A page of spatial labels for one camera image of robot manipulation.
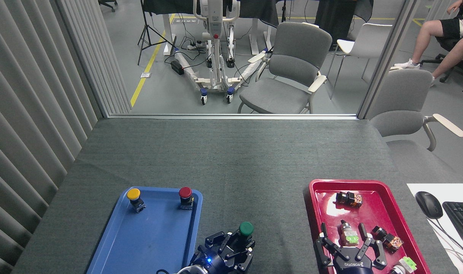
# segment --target red button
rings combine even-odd
[[[179,190],[179,196],[183,199],[191,197],[192,194],[193,191],[189,187],[183,187]]]

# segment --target mouse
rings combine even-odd
[[[422,209],[422,212],[430,219],[439,219],[443,216],[443,208],[433,194],[426,191],[419,191],[415,199]]]

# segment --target person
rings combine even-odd
[[[456,12],[460,6],[463,7],[463,0],[457,0],[447,9],[447,13],[451,14]],[[431,36],[446,37],[446,38],[461,38],[454,48],[446,55],[440,65],[433,71],[433,81],[450,68],[456,66],[463,59],[463,18],[461,19],[444,19],[444,20],[432,20],[425,22],[419,35],[417,36],[414,52],[409,61],[402,64],[394,64],[396,67],[404,69],[419,69],[419,61],[421,55],[426,50],[431,40]]]

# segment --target keyboard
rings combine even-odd
[[[463,203],[444,202],[443,208],[456,228],[456,231],[458,231],[458,234],[463,238]]]

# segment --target black power adapter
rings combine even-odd
[[[174,60],[174,61],[170,62],[170,66],[172,67],[172,69],[175,72],[177,72],[177,74],[179,74],[179,75],[184,74],[184,68],[182,68],[181,63],[179,63],[179,61]]]

